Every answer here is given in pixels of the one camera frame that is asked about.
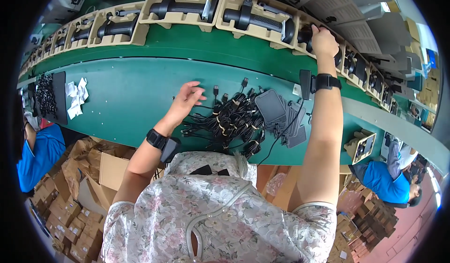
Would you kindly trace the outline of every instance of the lace dress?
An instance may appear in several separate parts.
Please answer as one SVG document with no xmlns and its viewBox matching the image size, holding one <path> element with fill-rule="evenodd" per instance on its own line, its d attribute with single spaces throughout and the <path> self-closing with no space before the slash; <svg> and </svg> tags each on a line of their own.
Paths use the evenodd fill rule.
<svg viewBox="0 0 450 263">
<path fill-rule="evenodd" d="M 213 175 L 189 175 L 204 165 Z M 230 176 L 214 175 L 223 169 Z M 107 263 L 326 262 L 336 207 L 308 203 L 286 212 L 267 202 L 255 185 L 256 166 L 240 156 L 178 154 L 135 204 L 110 207 L 102 257 Z"/>
</svg>

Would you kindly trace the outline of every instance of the cardboard box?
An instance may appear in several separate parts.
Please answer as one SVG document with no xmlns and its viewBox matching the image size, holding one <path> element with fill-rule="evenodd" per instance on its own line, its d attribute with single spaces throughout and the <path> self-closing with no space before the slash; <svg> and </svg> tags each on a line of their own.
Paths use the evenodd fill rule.
<svg viewBox="0 0 450 263">
<path fill-rule="evenodd" d="M 82 214 L 82 213 L 78 214 L 78 215 L 76 216 L 76 218 L 77 218 L 78 220 L 80 220 L 81 222 L 83 222 L 84 224 L 86 224 L 86 222 L 87 222 L 87 217 L 86 217 L 86 215 L 84 215 L 84 214 Z"/>
<path fill-rule="evenodd" d="M 86 226 L 86 224 L 84 222 L 82 222 L 80 219 L 78 218 L 74 218 L 74 220 L 72 221 L 73 225 L 80 227 L 82 230 L 84 229 L 84 227 Z"/>
<path fill-rule="evenodd" d="M 40 214 L 44 221 L 47 221 L 50 216 L 50 210 L 45 210 L 44 213 Z"/>
<path fill-rule="evenodd" d="M 70 254 L 80 263 L 92 263 L 92 259 L 74 244 L 70 248 Z"/>
<path fill-rule="evenodd" d="M 85 232 L 83 232 L 80 236 L 76 247 L 80 249 L 80 251 L 90 258 L 97 258 L 100 249 L 102 248 L 103 238 L 101 235 L 96 235 L 95 238 L 88 236 Z"/>
<path fill-rule="evenodd" d="M 73 244 L 76 244 L 76 242 L 78 241 L 78 236 L 70 230 L 70 227 L 68 229 L 66 229 L 64 236 L 66 238 L 68 238 L 70 240 L 70 242 Z"/>
<path fill-rule="evenodd" d="M 91 219 L 93 222 L 100 223 L 102 221 L 103 215 L 100 213 L 97 213 L 95 211 L 87 210 L 86 208 L 83 208 L 80 212 L 80 214 L 84 214 L 88 219 Z"/>
<path fill-rule="evenodd" d="M 59 207 L 63 207 L 66 204 L 66 202 L 64 201 L 64 198 L 61 194 L 58 194 L 58 196 L 55 198 L 55 200 L 52 202 L 52 204 L 53 203 L 58 204 Z"/>
<path fill-rule="evenodd" d="M 80 228 L 79 226 L 76 226 L 73 222 L 69 225 L 69 231 L 71 231 L 73 234 L 75 234 L 77 237 L 79 237 L 82 232 L 83 229 Z"/>
<path fill-rule="evenodd" d="M 74 216 L 70 214 L 68 211 L 59 207 L 59 205 L 56 202 L 54 203 L 55 205 L 50 206 L 50 211 L 64 226 L 66 227 L 69 226 L 69 224 L 73 221 Z"/>
<path fill-rule="evenodd" d="M 64 202 L 66 202 L 70 197 L 70 190 L 62 170 L 53 177 L 53 182 L 56 190 L 59 192 Z"/>
<path fill-rule="evenodd" d="M 94 199 L 94 202 L 101 207 L 103 207 L 106 211 L 109 210 L 109 207 L 113 203 L 114 197 L 116 196 L 117 191 L 108 188 L 104 185 L 100 185 L 98 182 L 94 181 L 90 176 L 88 176 L 88 188 Z"/>
<path fill-rule="evenodd" d="M 100 160 L 99 183 L 115 191 L 118 191 L 122 184 L 123 174 L 127 169 L 128 159 L 122 159 L 102 152 Z"/>
<path fill-rule="evenodd" d="M 90 225 L 86 224 L 83 229 L 83 233 L 87 234 L 91 238 L 102 237 L 103 232 L 100 231 L 99 223 L 91 223 Z"/>
<path fill-rule="evenodd" d="M 73 216 L 77 216 L 82 210 L 79 204 L 76 202 L 71 202 L 70 200 L 66 202 L 64 209 Z"/>
<path fill-rule="evenodd" d="M 47 209 L 47 207 L 44 205 L 44 202 L 42 201 L 42 199 L 39 199 L 37 204 L 34 205 L 34 207 L 36 208 L 36 210 L 39 214 L 44 213 L 45 210 Z"/>
</svg>

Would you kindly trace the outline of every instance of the woman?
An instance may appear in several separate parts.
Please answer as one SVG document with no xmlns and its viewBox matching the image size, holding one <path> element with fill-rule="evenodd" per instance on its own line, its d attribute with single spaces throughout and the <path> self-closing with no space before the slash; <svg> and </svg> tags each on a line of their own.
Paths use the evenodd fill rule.
<svg viewBox="0 0 450 263">
<path fill-rule="evenodd" d="M 336 76 L 338 44 L 313 26 L 318 74 Z M 181 87 L 154 127 L 169 137 L 199 100 L 199 82 Z M 315 94 L 314 119 L 289 212 L 268 203 L 252 185 L 255 166 L 241 158 L 188 152 L 175 156 L 165 176 L 149 185 L 161 151 L 143 141 L 130 160 L 105 227 L 106 262 L 325 262 L 336 230 L 342 138 L 340 90 Z M 213 175 L 192 175 L 209 165 Z M 216 175 L 227 169 L 230 176 Z"/>
<path fill-rule="evenodd" d="M 66 148 L 86 135 L 53 124 L 35 131 L 24 117 L 22 159 L 17 163 L 20 189 L 27 197 L 34 196 L 34 187 L 61 158 Z"/>
</svg>

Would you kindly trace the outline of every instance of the worker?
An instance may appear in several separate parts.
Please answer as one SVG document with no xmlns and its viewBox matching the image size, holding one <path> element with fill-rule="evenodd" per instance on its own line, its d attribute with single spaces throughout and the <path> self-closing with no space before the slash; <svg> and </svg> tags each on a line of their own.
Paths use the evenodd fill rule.
<svg viewBox="0 0 450 263">
<path fill-rule="evenodd" d="M 22 159 L 17 163 L 20 189 L 26 197 L 34 196 L 34 187 L 52 169 L 66 148 L 87 135 L 53 124 L 35 131 L 24 117 Z"/>
<path fill-rule="evenodd" d="M 337 84 L 334 56 L 339 46 L 329 30 L 314 25 L 312 30 L 318 74 Z M 191 108 L 206 99 L 199 84 L 181 87 L 131 158 L 106 217 L 104 261 L 326 262 L 337 222 L 343 129 L 339 87 L 315 93 L 304 163 L 293 168 L 301 178 L 286 212 L 256 190 L 250 181 L 256 166 L 243 157 L 178 153 L 164 177 L 150 184 L 161 156 L 153 145 L 161 136 L 170 137 Z M 205 166 L 212 175 L 191 174 Z M 229 176 L 217 175 L 223 169 Z"/>
<path fill-rule="evenodd" d="M 422 198 L 422 188 L 416 184 L 417 175 L 409 181 L 403 174 L 399 148 L 400 141 L 394 138 L 389 145 L 387 163 L 370 161 L 368 164 L 349 165 L 350 171 L 386 204 L 398 208 L 416 206 Z"/>
<path fill-rule="evenodd" d="M 401 150 L 399 152 L 399 160 L 400 160 L 400 169 L 404 170 L 407 166 L 409 166 L 419 154 L 415 149 L 411 146 L 403 143 Z"/>
</svg>

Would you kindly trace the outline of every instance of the hand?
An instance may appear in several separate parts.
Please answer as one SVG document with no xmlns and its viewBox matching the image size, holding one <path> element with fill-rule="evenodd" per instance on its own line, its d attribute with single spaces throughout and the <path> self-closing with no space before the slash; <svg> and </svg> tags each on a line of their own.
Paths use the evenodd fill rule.
<svg viewBox="0 0 450 263">
<path fill-rule="evenodd" d="M 411 184 L 415 184 L 418 180 L 419 180 L 419 176 L 414 175 L 412 180 L 411 180 Z"/>
<path fill-rule="evenodd" d="M 327 28 L 312 25 L 312 50 L 317 58 L 331 57 L 339 52 L 339 44 Z"/>
<path fill-rule="evenodd" d="M 181 124 L 194 105 L 201 105 L 199 100 L 206 100 L 202 95 L 205 89 L 197 87 L 199 81 L 190 81 L 183 84 L 177 97 L 173 101 L 167 114 L 154 127 L 162 136 L 170 136 L 173 130 Z"/>
</svg>

